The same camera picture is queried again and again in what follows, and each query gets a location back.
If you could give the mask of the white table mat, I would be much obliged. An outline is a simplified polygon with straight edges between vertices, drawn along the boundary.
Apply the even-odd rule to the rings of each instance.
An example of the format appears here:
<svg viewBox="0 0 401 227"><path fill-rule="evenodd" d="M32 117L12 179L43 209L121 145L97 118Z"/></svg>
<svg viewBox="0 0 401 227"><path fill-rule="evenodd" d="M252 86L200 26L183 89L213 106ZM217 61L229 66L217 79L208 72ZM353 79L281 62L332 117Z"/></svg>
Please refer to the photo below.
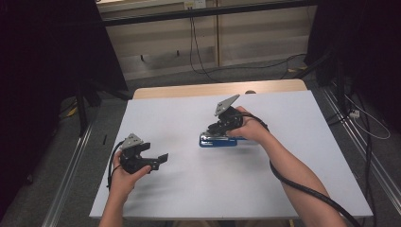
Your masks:
<svg viewBox="0 0 401 227"><path fill-rule="evenodd" d="M166 154L168 160L136 184L124 207L126 218L295 218L268 155L255 142L200 146L200 134L216 122L221 100L197 96L129 101L116 139L135 133L150 144L144 156ZM242 95L236 103L267 123L320 178L332 200L355 218L372 214L311 92Z"/></svg>

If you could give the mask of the person's left hand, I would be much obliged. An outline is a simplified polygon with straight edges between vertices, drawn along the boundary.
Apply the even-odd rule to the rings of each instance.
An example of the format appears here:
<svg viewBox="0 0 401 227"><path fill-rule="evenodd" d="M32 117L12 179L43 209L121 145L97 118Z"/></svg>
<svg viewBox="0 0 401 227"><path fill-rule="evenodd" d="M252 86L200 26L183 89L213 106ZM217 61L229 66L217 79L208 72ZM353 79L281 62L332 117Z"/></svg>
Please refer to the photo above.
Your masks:
<svg viewBox="0 0 401 227"><path fill-rule="evenodd" d="M137 172L130 174L120 164L122 151L119 150L113 157L112 183L110 196L125 200L135 187L136 182L151 171L150 166L144 166Z"/></svg>

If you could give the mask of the person's right hand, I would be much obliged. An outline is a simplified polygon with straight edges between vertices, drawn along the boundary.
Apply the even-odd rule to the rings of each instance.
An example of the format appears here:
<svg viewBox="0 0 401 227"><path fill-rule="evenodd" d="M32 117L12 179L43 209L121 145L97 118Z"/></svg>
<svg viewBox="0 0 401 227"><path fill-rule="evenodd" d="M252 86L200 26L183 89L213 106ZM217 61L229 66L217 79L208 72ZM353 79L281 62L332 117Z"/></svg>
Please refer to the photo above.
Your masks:
<svg viewBox="0 0 401 227"><path fill-rule="evenodd" d="M262 124L253 117L253 114L248 112L242 106L236 107L238 111L240 111L243 116L243 125L240 128L226 131L229 136L232 137L244 137L248 140L253 140L260 145L264 144L269 140L271 134L268 130L266 130Z"/></svg>

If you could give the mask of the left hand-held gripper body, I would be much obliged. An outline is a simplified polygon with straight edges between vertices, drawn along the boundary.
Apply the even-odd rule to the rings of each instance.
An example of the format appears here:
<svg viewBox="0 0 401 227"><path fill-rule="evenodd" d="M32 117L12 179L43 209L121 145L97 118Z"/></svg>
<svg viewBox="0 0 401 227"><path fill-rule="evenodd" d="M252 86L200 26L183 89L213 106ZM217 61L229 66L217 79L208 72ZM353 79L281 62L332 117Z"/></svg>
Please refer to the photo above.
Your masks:
<svg viewBox="0 0 401 227"><path fill-rule="evenodd" d="M141 144L145 143L134 133L131 133L121 146L122 154L120 164L130 174L140 170L144 166L150 166L152 170L159 169L158 158L143 158L138 150Z"/></svg>

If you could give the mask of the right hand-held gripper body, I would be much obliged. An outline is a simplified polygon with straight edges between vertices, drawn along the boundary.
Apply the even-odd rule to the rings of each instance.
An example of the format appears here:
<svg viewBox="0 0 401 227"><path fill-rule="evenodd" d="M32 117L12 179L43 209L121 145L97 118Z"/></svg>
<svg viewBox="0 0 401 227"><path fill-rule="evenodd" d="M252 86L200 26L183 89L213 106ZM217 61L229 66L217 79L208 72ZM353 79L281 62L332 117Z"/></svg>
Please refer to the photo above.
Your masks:
<svg viewBox="0 0 401 227"><path fill-rule="evenodd" d="M232 106L239 97L240 94L237 94L217 104L215 116L218 118L218 128L221 131L230 131L242 126L243 118L241 112Z"/></svg>

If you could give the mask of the white wall socket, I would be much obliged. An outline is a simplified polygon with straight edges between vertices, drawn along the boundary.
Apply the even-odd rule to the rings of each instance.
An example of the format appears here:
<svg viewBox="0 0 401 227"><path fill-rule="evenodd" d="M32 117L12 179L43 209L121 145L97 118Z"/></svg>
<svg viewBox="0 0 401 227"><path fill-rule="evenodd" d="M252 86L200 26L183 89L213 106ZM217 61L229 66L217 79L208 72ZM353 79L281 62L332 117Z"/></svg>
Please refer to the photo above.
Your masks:
<svg viewBox="0 0 401 227"><path fill-rule="evenodd" d="M184 0L183 5L185 9L205 9L206 0Z"/></svg>

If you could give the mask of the blue stapler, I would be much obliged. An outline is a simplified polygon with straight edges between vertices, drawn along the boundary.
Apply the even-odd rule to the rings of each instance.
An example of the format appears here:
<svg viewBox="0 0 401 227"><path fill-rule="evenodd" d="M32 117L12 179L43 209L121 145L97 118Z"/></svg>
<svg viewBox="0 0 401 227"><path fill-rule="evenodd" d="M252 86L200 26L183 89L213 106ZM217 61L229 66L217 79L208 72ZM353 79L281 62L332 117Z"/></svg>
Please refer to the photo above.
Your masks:
<svg viewBox="0 0 401 227"><path fill-rule="evenodd" d="M245 141L244 137L230 137L228 135L210 134L205 131L200 134L199 145L202 148L235 147L239 141Z"/></svg>

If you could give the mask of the aluminium floor rail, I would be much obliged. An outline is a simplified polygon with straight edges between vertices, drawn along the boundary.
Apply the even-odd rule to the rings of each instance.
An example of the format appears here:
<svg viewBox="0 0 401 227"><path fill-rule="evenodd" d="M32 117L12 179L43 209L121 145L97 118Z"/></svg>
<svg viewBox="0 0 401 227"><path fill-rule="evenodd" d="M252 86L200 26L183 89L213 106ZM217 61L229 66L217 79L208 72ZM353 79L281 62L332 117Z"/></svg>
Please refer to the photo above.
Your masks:
<svg viewBox="0 0 401 227"><path fill-rule="evenodd" d="M73 152L72 158L64 172L56 195L46 213L42 227L57 227L61 217L61 212L66 204L73 181L75 180L82 154L86 149L87 143L91 136L92 127L93 124L89 124L79 136L79 140Z"/></svg>
<svg viewBox="0 0 401 227"><path fill-rule="evenodd" d="M363 167L363 192L375 203L372 180L377 181L386 198L401 215L401 158L393 155L395 145L400 142L397 133L391 132L386 123L368 109L360 95L344 95L346 110L340 109L340 100L332 88L323 88L329 105L337 120L330 126L341 125L355 144L365 164ZM351 110L359 110L360 118L351 118Z"/></svg>

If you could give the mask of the black horizontal bar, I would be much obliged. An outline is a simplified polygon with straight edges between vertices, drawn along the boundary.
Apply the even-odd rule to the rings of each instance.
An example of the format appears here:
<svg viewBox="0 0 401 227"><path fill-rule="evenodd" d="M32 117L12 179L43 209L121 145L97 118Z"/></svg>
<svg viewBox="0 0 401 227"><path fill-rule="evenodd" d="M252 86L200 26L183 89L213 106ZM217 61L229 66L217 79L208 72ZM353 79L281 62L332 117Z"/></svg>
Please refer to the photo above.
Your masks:
<svg viewBox="0 0 401 227"><path fill-rule="evenodd" d="M104 19L104 26L123 26L132 24L143 24L150 22L188 19L224 14L245 13L261 10L292 9L300 7L317 6L321 0L277 0L273 2L245 4L227 7L216 7L209 9L188 9L172 12L163 12L138 16L121 16Z"/></svg>

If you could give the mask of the black stand legs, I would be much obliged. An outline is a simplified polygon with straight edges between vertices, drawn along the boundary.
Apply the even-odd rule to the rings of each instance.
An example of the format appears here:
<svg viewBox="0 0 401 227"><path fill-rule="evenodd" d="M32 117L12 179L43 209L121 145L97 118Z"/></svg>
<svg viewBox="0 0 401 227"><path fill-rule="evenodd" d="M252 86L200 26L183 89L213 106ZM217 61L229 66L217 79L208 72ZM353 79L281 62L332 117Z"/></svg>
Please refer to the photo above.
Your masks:
<svg viewBox="0 0 401 227"><path fill-rule="evenodd" d="M86 114L85 103L88 103L90 106L98 107L101 104L101 98L97 93L98 91L105 92L124 101L128 101L131 99L129 95L126 95L121 91L113 89L110 86L106 86L105 84L102 84L93 79L80 80L77 83L76 89L80 136L82 136L89 128L89 121Z"/></svg>

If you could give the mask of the black curtain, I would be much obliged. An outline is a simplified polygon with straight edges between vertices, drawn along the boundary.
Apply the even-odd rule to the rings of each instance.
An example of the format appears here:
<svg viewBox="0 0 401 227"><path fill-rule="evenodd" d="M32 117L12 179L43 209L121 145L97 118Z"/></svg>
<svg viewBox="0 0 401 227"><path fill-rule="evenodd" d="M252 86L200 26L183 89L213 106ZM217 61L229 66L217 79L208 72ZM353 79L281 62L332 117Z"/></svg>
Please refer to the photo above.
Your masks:
<svg viewBox="0 0 401 227"><path fill-rule="evenodd" d="M126 88L96 0L0 0L0 220L41 160L61 102Z"/></svg>
<svg viewBox="0 0 401 227"><path fill-rule="evenodd" d="M335 76L337 62L355 88L401 131L401 0L319 0L305 63L329 53L318 82Z"/></svg>

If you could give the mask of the wooden table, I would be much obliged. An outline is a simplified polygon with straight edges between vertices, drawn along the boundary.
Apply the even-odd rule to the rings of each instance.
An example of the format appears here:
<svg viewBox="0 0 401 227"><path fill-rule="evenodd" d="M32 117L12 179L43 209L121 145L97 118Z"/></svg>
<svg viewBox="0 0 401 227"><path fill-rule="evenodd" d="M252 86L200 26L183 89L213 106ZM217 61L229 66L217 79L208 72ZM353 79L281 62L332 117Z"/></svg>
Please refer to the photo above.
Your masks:
<svg viewBox="0 0 401 227"><path fill-rule="evenodd" d="M279 79L140 88L134 92L133 98L222 96L242 95L249 91L256 92L257 94L265 94L306 90L306 85L301 79Z"/></svg>

